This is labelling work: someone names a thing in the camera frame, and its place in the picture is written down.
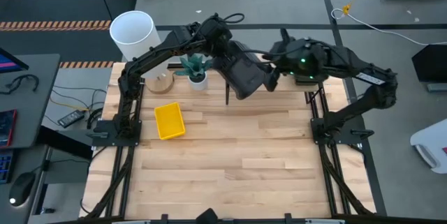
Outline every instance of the concrete floor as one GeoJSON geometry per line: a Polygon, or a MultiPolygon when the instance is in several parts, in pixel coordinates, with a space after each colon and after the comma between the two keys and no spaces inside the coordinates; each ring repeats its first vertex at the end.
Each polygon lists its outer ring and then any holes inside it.
{"type": "MultiPolygon", "coordinates": [[[[332,0],[332,3],[334,7],[342,7],[349,1],[332,0]]],[[[243,12],[247,16],[243,21],[246,24],[329,24],[323,0],[138,0],[136,9],[148,12],[157,25],[200,22],[214,12],[222,16],[243,12]]],[[[372,24],[417,24],[447,23],[446,12],[447,0],[357,0],[351,14],[372,24]]],[[[339,23],[353,24],[353,21],[345,18],[339,23]]],[[[398,32],[427,43],[447,40],[446,30],[398,32]]],[[[311,36],[334,43],[331,30],[292,30],[290,33],[298,38],[311,36]]],[[[166,34],[166,31],[160,31],[162,39],[166,34]]],[[[277,30],[237,30],[233,34],[236,40],[259,50],[268,50],[280,38],[277,30]]],[[[431,172],[409,144],[413,133],[447,118],[446,95],[427,93],[418,82],[412,66],[411,57],[423,47],[375,31],[341,31],[341,35],[344,45],[361,59],[383,68],[392,68],[399,74],[396,106],[389,110],[372,110],[364,115],[366,127],[376,132],[370,138],[370,144],[388,215],[447,219],[447,176],[431,172]]],[[[109,74],[110,69],[61,69],[56,84],[104,89],[109,74]]],[[[366,89],[365,84],[360,82],[356,82],[355,87],[357,94],[366,89]]],[[[63,93],[86,102],[91,99],[90,91],[63,93]]],[[[62,103],[74,103],[69,99],[55,98],[62,103]]],[[[97,96],[97,101],[101,99],[102,94],[97,96]]],[[[69,108],[65,110],[49,104],[46,114],[58,119],[70,111],[69,108]]],[[[48,120],[43,123],[57,128],[48,120]]],[[[30,223],[76,218],[82,193],[82,184],[49,189],[44,206],[58,206],[57,213],[36,216],[30,223]],[[62,203],[55,197],[60,193],[68,193],[71,197],[62,203]]]]}

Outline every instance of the white paper cup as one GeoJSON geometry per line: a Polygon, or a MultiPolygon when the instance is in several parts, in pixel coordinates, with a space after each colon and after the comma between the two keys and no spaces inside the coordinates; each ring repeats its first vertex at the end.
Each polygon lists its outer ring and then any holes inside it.
{"type": "MultiPolygon", "coordinates": [[[[110,25],[110,36],[127,61],[140,57],[161,43],[152,18],[142,11],[129,11],[115,18],[110,25]]],[[[165,73],[169,60],[142,75],[143,78],[157,78],[165,73]]]]}

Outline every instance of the white object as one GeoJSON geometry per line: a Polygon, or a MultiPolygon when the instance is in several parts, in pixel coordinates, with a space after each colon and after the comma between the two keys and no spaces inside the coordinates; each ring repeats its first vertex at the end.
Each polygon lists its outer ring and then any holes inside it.
{"type": "MultiPolygon", "coordinates": [[[[110,25],[110,36],[127,61],[140,57],[161,43],[152,18],[142,11],[129,11],[115,18],[110,25]]],[[[165,73],[169,60],[142,75],[154,79],[165,73]]]]}
{"type": "Polygon", "coordinates": [[[410,144],[420,156],[439,174],[447,173],[447,119],[414,133],[410,144]]]}
{"type": "MultiPolygon", "coordinates": [[[[336,19],[336,20],[340,20],[340,19],[342,19],[343,17],[345,17],[345,15],[343,14],[343,10],[342,10],[341,8],[334,8],[334,9],[330,12],[330,16],[332,16],[332,18],[334,18],[334,19],[336,19]],[[335,16],[335,11],[339,11],[339,12],[341,12],[341,13],[342,13],[342,16],[340,16],[340,17],[336,17],[336,16],[335,16]]],[[[404,36],[404,35],[402,35],[402,34],[399,34],[399,33],[393,32],[393,31],[384,31],[384,30],[381,30],[381,29],[377,29],[376,27],[371,26],[371,25],[369,25],[369,24],[366,23],[366,22],[362,22],[362,21],[360,21],[359,19],[355,18],[354,16],[352,16],[352,15],[350,15],[350,14],[348,14],[348,16],[349,16],[352,20],[354,20],[354,21],[356,21],[356,22],[358,22],[358,23],[361,23],[361,24],[363,24],[363,25],[366,25],[366,26],[368,26],[369,28],[371,28],[371,29],[373,29],[373,30],[376,30],[376,31],[381,32],[381,33],[389,33],[389,34],[392,34],[392,35],[400,36],[400,37],[405,38],[405,39],[409,40],[410,42],[415,43],[415,44],[417,44],[417,45],[427,46],[427,45],[443,45],[443,44],[447,44],[447,42],[440,42],[440,43],[419,43],[418,41],[415,41],[415,40],[413,40],[413,39],[411,39],[411,38],[408,38],[408,37],[406,37],[406,36],[404,36]]]]}
{"type": "Polygon", "coordinates": [[[188,81],[189,81],[189,84],[191,85],[191,88],[194,91],[203,91],[204,89],[208,88],[208,74],[206,71],[205,71],[205,79],[202,80],[202,82],[198,82],[198,83],[192,82],[191,78],[189,78],[189,77],[188,77],[188,81]]]}

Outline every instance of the yellow container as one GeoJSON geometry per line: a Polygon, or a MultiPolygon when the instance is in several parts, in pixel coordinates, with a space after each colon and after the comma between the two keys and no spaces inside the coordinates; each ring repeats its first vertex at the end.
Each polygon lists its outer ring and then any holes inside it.
{"type": "Polygon", "coordinates": [[[169,140],[173,137],[184,135],[182,112],[179,103],[171,103],[155,107],[156,128],[159,131],[160,139],[169,140]]]}

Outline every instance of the monitor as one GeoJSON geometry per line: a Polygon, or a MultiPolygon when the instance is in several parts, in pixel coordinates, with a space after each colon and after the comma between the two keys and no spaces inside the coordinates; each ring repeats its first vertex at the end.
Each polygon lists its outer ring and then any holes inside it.
{"type": "Polygon", "coordinates": [[[28,70],[28,65],[24,64],[22,61],[0,48],[0,73],[8,73],[19,70],[28,70]]]}

